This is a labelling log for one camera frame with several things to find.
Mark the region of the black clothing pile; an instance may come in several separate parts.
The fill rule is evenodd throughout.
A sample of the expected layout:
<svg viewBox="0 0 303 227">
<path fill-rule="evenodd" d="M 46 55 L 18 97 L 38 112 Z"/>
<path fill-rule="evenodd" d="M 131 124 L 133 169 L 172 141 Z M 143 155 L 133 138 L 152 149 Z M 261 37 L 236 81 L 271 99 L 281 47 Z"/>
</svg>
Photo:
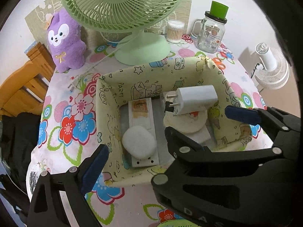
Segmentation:
<svg viewBox="0 0 303 227">
<path fill-rule="evenodd" d="M 28 216 L 30 201 L 26 194 L 26 174 L 31 152 L 38 142 L 40 116 L 20 113 L 16 117 L 2 116 L 1 162 L 9 174 L 1 175 L 1 195 L 13 206 L 22 220 Z"/>
</svg>

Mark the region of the orange handled scissors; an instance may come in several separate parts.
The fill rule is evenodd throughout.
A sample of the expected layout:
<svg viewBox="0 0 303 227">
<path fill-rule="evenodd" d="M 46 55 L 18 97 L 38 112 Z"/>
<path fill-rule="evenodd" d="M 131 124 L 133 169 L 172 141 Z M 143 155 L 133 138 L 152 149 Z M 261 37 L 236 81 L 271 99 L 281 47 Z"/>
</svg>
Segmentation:
<svg viewBox="0 0 303 227">
<path fill-rule="evenodd" d="M 222 63 L 222 60 L 215 57 L 212 59 L 212 61 L 216 64 L 216 66 L 220 69 L 220 70 L 224 70 L 226 69 L 226 66 Z"/>
</svg>

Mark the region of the green cartoon storage box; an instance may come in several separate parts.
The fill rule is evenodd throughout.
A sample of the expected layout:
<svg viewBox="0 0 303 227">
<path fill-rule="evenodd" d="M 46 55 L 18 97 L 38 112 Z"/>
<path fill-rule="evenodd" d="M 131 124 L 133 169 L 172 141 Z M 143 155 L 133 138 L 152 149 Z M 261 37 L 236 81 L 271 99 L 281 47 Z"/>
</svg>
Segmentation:
<svg viewBox="0 0 303 227">
<path fill-rule="evenodd" d="M 154 107 L 154 125 L 157 128 L 158 165 L 136 168 L 126 161 L 126 150 L 122 146 L 124 128 L 129 118 L 122 118 L 121 107 L 127 107 L 130 101 L 154 97 L 162 103 L 167 95 L 179 87 L 212 85 L 218 99 L 208 108 L 208 120 L 214 132 L 213 152 L 242 151 L 252 140 L 252 131 L 248 124 L 228 119 L 224 109 L 240 102 L 231 85 L 210 58 L 200 55 L 184 58 L 185 67 L 177 68 L 177 59 L 168 60 L 161 68 L 143 64 L 118 70 L 101 76 L 97 81 L 96 123 L 98 141 L 108 145 L 109 158 L 103 168 L 106 186 L 127 187 L 133 184 L 147 183 L 159 173 L 165 172 L 172 162 L 167 150 L 164 127 L 173 116 L 164 106 Z"/>
</svg>

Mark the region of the round cream bear case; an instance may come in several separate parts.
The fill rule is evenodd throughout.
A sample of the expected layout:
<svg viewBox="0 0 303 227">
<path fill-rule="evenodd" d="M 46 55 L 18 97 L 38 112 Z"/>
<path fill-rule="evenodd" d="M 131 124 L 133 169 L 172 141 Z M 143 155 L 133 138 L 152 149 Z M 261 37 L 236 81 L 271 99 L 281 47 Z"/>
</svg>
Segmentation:
<svg viewBox="0 0 303 227">
<path fill-rule="evenodd" d="M 181 133 L 191 134 L 202 129 L 207 119 L 208 113 L 206 110 L 182 115 L 165 112 L 163 123 L 165 127 L 172 127 Z"/>
</svg>

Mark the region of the small white charger block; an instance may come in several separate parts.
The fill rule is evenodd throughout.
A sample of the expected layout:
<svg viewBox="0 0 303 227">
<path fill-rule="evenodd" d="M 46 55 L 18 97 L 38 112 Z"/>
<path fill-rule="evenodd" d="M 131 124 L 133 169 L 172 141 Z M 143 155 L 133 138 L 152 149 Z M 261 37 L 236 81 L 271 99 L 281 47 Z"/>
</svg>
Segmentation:
<svg viewBox="0 0 303 227">
<path fill-rule="evenodd" d="M 202 144 L 205 141 L 211 139 L 211 135 L 208 131 L 207 126 L 204 126 L 202 129 L 195 133 L 187 134 L 186 136 L 198 144 Z"/>
</svg>

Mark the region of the wooden chair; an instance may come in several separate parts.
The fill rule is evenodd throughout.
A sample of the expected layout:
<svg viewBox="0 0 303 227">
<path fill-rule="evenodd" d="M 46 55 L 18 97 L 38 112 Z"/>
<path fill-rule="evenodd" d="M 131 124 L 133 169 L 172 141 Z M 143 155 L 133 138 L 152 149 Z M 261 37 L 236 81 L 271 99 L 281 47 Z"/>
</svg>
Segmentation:
<svg viewBox="0 0 303 227">
<path fill-rule="evenodd" d="M 1 85 L 1 117 L 16 117 L 20 113 L 40 115 L 55 64 L 42 43 L 34 43 L 26 55 L 29 58 Z"/>
</svg>

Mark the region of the purple plush toy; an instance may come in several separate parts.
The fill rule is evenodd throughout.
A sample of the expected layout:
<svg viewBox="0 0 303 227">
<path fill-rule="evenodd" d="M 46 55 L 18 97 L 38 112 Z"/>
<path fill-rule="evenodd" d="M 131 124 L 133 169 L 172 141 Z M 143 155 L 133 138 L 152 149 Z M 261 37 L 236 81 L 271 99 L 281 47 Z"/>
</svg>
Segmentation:
<svg viewBox="0 0 303 227">
<path fill-rule="evenodd" d="M 48 46 L 56 70 L 77 70 L 85 63 L 86 44 L 81 40 L 81 26 L 65 8 L 54 13 L 47 28 Z"/>
</svg>

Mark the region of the white rounded earbuds case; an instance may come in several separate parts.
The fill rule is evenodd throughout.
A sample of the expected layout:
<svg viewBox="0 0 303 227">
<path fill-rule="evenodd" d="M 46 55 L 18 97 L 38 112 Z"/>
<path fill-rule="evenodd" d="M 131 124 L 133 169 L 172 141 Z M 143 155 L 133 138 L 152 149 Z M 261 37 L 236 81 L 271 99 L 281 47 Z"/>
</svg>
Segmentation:
<svg viewBox="0 0 303 227">
<path fill-rule="evenodd" d="M 144 127 L 133 126 L 124 133 L 122 145 L 134 158 L 145 160 L 156 152 L 157 141 Z"/>
</svg>

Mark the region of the green perforated plastic case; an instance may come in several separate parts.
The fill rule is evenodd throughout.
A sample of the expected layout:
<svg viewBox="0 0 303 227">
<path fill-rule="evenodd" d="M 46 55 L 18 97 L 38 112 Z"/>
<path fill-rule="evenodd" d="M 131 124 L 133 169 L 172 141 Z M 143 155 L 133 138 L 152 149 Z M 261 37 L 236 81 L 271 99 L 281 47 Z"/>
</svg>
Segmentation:
<svg viewBox="0 0 303 227">
<path fill-rule="evenodd" d="M 163 222 L 158 227 L 199 227 L 199 225 L 185 219 L 175 219 Z"/>
</svg>

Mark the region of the white floor fan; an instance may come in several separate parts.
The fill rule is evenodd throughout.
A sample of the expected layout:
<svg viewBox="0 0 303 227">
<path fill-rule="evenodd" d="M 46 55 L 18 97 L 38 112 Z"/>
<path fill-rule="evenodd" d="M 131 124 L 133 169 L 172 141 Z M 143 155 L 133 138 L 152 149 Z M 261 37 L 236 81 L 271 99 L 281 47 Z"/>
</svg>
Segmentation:
<svg viewBox="0 0 303 227">
<path fill-rule="evenodd" d="M 255 53 L 263 66 L 257 73 L 254 73 L 256 82 L 269 90 L 282 88 L 290 76 L 289 65 L 283 53 L 266 43 L 257 44 Z"/>
</svg>

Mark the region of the white 45W power adapter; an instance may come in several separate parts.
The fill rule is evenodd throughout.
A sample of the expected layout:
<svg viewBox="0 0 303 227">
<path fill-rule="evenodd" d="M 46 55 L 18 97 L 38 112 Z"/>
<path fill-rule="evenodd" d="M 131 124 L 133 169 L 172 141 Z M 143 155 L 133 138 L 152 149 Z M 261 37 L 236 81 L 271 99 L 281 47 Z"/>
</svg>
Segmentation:
<svg viewBox="0 0 303 227">
<path fill-rule="evenodd" d="M 165 111 L 174 115 L 207 111 L 218 100 L 213 85 L 178 88 L 165 98 Z"/>
</svg>

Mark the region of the cotton swab container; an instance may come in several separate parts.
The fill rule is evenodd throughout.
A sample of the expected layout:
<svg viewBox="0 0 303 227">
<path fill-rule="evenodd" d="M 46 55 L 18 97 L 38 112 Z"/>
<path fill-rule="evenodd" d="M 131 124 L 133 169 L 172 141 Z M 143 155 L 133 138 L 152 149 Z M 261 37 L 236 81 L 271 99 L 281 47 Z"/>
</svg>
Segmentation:
<svg viewBox="0 0 303 227">
<path fill-rule="evenodd" d="M 174 44 L 181 42 L 184 28 L 184 22 L 176 19 L 169 20 L 165 26 L 166 40 Z"/>
</svg>

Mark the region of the green desk fan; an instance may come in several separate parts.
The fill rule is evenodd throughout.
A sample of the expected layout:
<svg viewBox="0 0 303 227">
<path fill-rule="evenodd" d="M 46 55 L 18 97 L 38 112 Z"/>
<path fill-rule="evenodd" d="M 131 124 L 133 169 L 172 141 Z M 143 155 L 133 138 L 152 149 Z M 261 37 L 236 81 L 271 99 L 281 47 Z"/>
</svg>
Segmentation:
<svg viewBox="0 0 303 227">
<path fill-rule="evenodd" d="M 128 33 L 117 42 L 117 61 L 135 66 L 161 61 L 170 52 L 167 40 L 145 29 L 170 15 L 181 0 L 62 0 L 83 27 L 99 33 Z"/>
</svg>

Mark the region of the white rectangular flat box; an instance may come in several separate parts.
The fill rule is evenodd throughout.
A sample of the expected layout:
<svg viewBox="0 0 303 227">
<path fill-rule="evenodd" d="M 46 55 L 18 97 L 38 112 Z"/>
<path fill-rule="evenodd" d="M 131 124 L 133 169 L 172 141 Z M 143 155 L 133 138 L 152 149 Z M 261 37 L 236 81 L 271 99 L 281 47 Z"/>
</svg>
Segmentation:
<svg viewBox="0 0 303 227">
<path fill-rule="evenodd" d="M 153 136 L 155 140 L 155 148 L 149 156 L 141 159 L 131 155 L 131 165 L 134 168 L 156 166 L 159 164 L 158 145 L 156 139 L 155 123 L 152 110 L 152 99 L 144 98 L 140 100 L 132 100 L 128 102 L 128 119 L 129 127 L 140 126 Z"/>
</svg>

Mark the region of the glass mason jar mug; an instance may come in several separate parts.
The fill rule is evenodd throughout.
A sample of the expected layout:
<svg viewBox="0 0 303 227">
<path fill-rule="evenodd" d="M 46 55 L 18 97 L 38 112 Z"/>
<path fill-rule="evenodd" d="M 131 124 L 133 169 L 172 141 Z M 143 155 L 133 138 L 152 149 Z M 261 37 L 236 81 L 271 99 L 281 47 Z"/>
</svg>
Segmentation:
<svg viewBox="0 0 303 227">
<path fill-rule="evenodd" d="M 226 31 L 228 9 L 228 6 L 212 1 L 210 10 L 204 13 L 205 17 L 193 22 L 191 36 L 196 39 L 198 49 L 217 52 Z"/>
</svg>

